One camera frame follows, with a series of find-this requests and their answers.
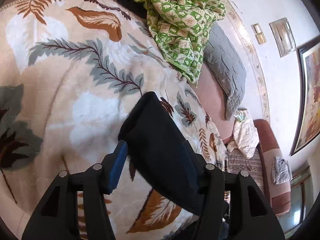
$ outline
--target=sofa armrest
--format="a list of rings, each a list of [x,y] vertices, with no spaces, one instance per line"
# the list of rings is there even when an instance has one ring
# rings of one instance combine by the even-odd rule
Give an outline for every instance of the sofa armrest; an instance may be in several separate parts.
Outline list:
[[[290,182],[276,185],[273,183],[271,169],[275,156],[283,157],[269,123],[263,119],[254,121],[259,134],[259,154],[263,170],[263,184],[267,200],[276,215],[282,215],[290,210]]]

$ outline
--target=bed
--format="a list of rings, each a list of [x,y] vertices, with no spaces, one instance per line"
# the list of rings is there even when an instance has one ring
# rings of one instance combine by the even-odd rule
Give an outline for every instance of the bed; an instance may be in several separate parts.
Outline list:
[[[84,171],[113,152],[147,91],[193,150],[224,169],[226,148],[194,90],[163,59],[145,23],[117,2],[6,0],[0,15],[0,216],[18,239],[60,171]],[[82,201],[79,192],[86,239]],[[163,239],[193,219],[129,158],[105,203],[116,239]]]

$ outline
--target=decorative wall border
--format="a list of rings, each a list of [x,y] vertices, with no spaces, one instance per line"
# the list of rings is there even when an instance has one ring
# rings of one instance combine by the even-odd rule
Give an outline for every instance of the decorative wall border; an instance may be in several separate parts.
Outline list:
[[[238,13],[236,12],[229,0],[227,0],[226,2],[226,10],[227,17],[231,22],[233,28],[235,29],[253,69],[254,76],[258,85],[263,119],[267,120],[270,123],[270,109],[266,81],[264,79],[263,70],[261,68],[257,51],[252,43],[247,29],[244,26],[244,23],[242,22],[240,16],[238,15]]]

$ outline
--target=wall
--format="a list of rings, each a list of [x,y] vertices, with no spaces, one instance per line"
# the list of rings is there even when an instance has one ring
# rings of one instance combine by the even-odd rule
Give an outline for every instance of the wall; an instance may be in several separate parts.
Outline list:
[[[279,146],[289,156],[295,136],[300,109],[300,73],[295,52],[281,58],[270,22],[287,17],[297,46],[319,35],[309,12],[301,0],[231,0],[256,47],[264,72],[270,105],[270,124]],[[259,23],[267,42],[259,45],[251,25]],[[289,157],[298,168],[320,142],[315,139],[296,155]]]
[[[320,191],[320,150],[308,158],[313,184],[313,199],[316,200]]]

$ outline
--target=gray pillow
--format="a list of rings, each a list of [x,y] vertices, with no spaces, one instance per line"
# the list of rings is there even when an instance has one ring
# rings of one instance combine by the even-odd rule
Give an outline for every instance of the gray pillow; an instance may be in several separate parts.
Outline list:
[[[210,30],[204,61],[228,97],[226,119],[230,120],[242,102],[247,74],[238,53],[217,23]]]

